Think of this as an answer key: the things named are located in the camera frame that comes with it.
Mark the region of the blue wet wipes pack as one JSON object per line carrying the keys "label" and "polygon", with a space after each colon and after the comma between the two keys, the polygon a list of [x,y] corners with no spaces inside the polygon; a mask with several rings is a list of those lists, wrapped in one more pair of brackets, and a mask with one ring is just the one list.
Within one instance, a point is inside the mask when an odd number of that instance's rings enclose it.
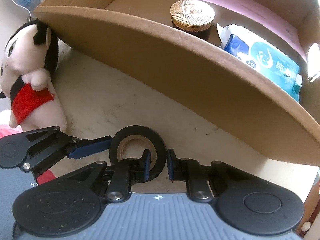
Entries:
{"label": "blue wet wipes pack", "polygon": [[300,67],[295,61],[242,26],[217,25],[217,32],[221,49],[237,57],[299,101],[303,77],[299,74]]}

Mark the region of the plush doll with red bib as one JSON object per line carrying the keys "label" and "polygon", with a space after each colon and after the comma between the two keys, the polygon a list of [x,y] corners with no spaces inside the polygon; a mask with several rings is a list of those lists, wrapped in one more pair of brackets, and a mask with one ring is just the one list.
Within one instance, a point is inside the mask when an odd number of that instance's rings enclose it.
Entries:
{"label": "plush doll with red bib", "polygon": [[67,120],[52,84],[59,45],[56,33],[40,20],[30,21],[9,38],[1,64],[1,98],[9,98],[9,126],[22,131],[57,126]]}

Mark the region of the black electrical tape roll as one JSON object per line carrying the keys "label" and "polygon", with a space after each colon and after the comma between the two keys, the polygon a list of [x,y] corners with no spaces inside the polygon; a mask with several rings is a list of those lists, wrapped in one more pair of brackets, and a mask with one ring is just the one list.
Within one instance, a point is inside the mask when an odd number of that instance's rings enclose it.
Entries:
{"label": "black electrical tape roll", "polygon": [[154,130],[145,126],[128,126],[113,137],[109,152],[112,165],[127,158],[139,159],[144,150],[151,152],[149,179],[157,178],[166,163],[167,149],[163,139]]}

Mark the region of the brown cardboard box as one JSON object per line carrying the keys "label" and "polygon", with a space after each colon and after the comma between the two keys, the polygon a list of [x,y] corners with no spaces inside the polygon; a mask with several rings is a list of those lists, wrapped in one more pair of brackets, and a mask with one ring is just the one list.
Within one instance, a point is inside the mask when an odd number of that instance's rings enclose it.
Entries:
{"label": "brown cardboard box", "polygon": [[264,156],[319,165],[315,94],[300,105],[211,42],[171,26],[178,0],[44,0],[36,16],[76,50],[134,77]]}

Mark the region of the pink paper sheet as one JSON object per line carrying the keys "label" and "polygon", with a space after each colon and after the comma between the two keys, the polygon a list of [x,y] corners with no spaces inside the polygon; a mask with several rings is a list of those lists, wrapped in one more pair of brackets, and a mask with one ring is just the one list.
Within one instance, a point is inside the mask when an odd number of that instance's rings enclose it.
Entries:
{"label": "pink paper sheet", "polygon": [[305,52],[300,45],[297,29],[267,7],[253,0],[201,0],[212,3],[258,22],[268,30],[282,38],[303,60]]}

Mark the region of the black jar with gold lid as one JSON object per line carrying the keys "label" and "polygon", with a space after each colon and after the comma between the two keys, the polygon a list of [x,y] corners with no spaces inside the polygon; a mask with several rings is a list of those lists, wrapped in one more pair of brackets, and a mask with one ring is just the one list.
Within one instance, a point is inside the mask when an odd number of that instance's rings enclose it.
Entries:
{"label": "black jar with gold lid", "polygon": [[200,0],[180,0],[170,7],[170,16],[174,28],[207,41],[215,11]]}

